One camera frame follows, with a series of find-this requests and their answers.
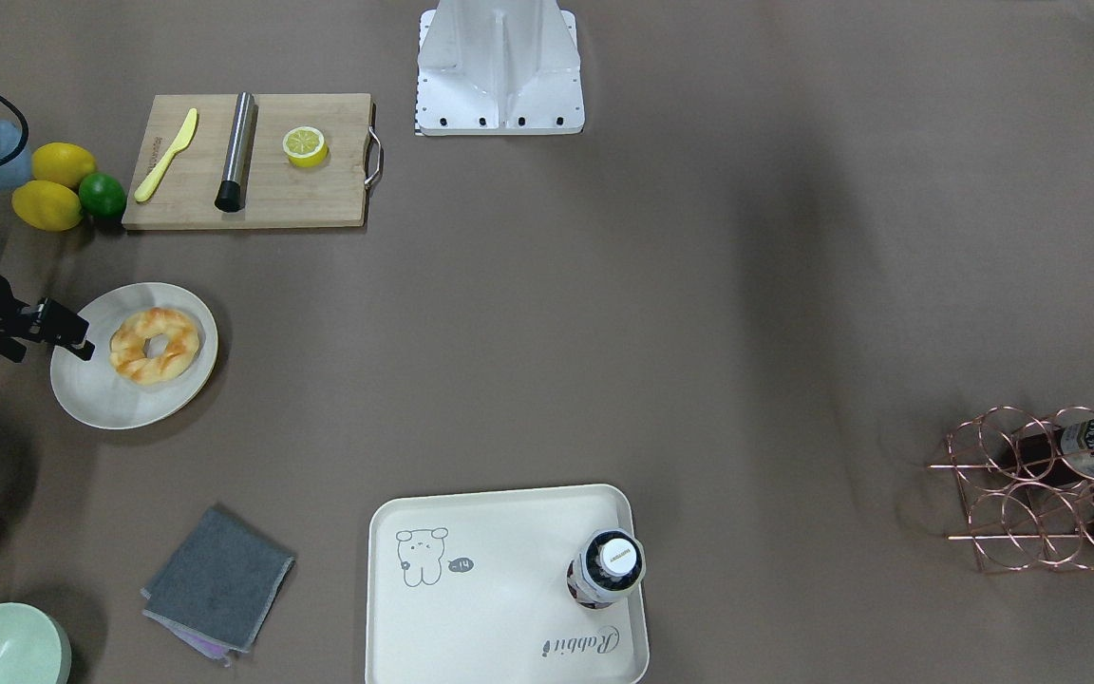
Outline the yellow lemon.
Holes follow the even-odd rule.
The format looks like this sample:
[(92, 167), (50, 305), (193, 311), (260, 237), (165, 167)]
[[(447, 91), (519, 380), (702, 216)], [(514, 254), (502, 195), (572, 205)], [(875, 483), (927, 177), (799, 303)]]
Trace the yellow lemon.
[(97, 173), (97, 160), (79, 144), (49, 142), (33, 152), (31, 173), (36, 181), (58, 183), (77, 192), (88, 175)]
[(61, 183), (30, 179), (11, 194), (14, 215), (31, 228), (42, 231), (72, 230), (84, 212), (75, 192)]

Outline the yellow plastic knife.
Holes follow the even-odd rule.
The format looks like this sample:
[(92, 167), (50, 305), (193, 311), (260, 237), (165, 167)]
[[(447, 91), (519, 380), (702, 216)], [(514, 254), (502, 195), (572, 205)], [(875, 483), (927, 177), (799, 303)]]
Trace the yellow plastic knife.
[(171, 162), (181, 152), (187, 150), (191, 146), (193, 139), (195, 138), (197, 126), (199, 121), (199, 112), (195, 107), (187, 111), (185, 120), (182, 121), (179, 131), (175, 135), (173, 141), (166, 147), (166, 150), (161, 153), (158, 159), (156, 164), (153, 165), (151, 170), (147, 173), (143, 181), (139, 183), (133, 192), (135, 202), (148, 202), (153, 195), (158, 192), (158, 186), (164, 178)]

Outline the half lemon slice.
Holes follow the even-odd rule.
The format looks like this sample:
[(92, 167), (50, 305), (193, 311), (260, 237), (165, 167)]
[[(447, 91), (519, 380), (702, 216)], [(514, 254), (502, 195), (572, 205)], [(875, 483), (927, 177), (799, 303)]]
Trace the half lemon slice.
[(321, 165), (329, 155), (329, 142), (315, 126), (301, 125), (288, 130), (281, 142), (286, 159), (299, 169)]

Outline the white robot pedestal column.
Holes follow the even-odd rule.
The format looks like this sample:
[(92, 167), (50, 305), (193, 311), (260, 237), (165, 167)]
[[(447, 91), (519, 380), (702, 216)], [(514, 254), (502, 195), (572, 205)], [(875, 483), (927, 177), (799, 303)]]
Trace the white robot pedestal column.
[(414, 131), (581, 134), (577, 18), (556, 1), (440, 1), (418, 21)]

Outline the green lime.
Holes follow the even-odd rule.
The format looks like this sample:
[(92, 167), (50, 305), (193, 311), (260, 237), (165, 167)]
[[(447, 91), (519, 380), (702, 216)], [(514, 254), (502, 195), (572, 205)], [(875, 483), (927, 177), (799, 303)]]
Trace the green lime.
[(101, 172), (88, 174), (80, 181), (77, 194), (83, 211), (95, 219), (118, 219), (127, 204), (123, 184)]

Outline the steel muddler rod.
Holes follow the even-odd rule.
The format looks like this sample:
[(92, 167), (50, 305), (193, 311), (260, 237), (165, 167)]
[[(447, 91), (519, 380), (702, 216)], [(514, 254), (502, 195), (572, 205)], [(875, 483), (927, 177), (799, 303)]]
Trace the steel muddler rod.
[(226, 156), (218, 183), (216, 209), (237, 213), (246, 206), (249, 164), (259, 120), (259, 104), (252, 92), (240, 92), (232, 126), (226, 140)]

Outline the cream rabbit tray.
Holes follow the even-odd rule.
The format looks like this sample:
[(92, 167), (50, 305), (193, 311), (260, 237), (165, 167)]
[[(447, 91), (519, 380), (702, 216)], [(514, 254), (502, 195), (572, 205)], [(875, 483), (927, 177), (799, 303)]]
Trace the cream rabbit tray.
[(368, 532), (368, 683), (638, 683), (642, 589), (566, 587), (594, 533), (635, 532), (610, 484), (399, 498)]

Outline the bamboo cutting board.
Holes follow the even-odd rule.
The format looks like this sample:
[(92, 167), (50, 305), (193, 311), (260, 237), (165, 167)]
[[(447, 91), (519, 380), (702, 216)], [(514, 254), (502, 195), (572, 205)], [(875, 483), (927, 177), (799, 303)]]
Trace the bamboo cutting board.
[[(235, 94), (158, 95), (149, 109), (133, 179), (139, 185), (168, 150), (188, 109), (198, 112), (190, 146), (166, 169), (151, 199), (130, 199), (127, 230), (243, 230), (362, 228), (368, 190), (377, 174), (382, 146), (370, 134), (374, 101), (366, 92), (256, 95), (257, 121), (244, 181), (243, 207), (216, 207), (226, 165)], [(329, 153), (316, 167), (296, 167), (287, 159), (287, 131), (309, 125), (326, 136)]]

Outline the glazed twisted donut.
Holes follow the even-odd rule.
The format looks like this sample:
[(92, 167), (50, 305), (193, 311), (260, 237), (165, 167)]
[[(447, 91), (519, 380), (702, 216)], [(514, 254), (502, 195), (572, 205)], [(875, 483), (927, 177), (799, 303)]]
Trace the glazed twisted donut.
[(200, 337), (194, 318), (168, 308), (148, 308), (125, 318), (110, 337), (114, 371), (136, 385), (181, 376), (194, 363)]

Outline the grey folded cloth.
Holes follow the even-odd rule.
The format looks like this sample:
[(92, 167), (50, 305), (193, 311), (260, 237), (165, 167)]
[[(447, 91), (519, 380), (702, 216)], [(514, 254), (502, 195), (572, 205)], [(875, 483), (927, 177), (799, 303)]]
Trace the grey folded cloth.
[(141, 589), (142, 613), (230, 666), (251, 653), (295, 558), (224, 506), (210, 506)]

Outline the brown drink bottle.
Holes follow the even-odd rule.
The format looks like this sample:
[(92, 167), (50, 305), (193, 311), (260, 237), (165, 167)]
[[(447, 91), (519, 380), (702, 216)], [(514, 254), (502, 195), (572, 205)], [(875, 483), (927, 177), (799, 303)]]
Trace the brown drink bottle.
[(582, 607), (608, 608), (629, 598), (645, 571), (641, 542), (624, 528), (600, 529), (566, 567), (566, 588)]

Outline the dark bottle in rack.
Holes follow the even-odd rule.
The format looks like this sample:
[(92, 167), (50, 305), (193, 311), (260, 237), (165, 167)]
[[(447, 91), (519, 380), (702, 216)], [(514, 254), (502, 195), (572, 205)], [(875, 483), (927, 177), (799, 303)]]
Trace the dark bottle in rack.
[(1082, 424), (1054, 429), (1051, 434), (1022, 438), (1019, 468), (1050, 486), (1073, 486), (1094, 480), (1094, 417)]

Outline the mint green bowl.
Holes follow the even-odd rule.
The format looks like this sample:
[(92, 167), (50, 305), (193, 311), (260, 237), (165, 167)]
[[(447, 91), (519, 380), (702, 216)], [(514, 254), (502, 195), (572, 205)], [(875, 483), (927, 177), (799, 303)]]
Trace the mint green bowl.
[(0, 603), (0, 683), (66, 683), (70, 671), (60, 623), (30, 603)]

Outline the cream round plate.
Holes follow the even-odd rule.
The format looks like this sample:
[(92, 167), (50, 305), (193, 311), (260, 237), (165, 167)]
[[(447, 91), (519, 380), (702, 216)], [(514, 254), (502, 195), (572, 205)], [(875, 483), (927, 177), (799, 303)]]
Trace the cream round plate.
[[(200, 347), (179, 376), (144, 387), (112, 369), (109, 339), (129, 315), (149, 308), (174, 309), (190, 316)], [(79, 316), (88, 323), (86, 339), (94, 345), (94, 355), (83, 362), (65, 348), (56, 348), (49, 360), (49, 384), (57, 402), (80, 424), (109, 431), (158, 424), (187, 406), (216, 368), (216, 316), (203, 300), (181, 286), (124, 285), (91, 300)]]

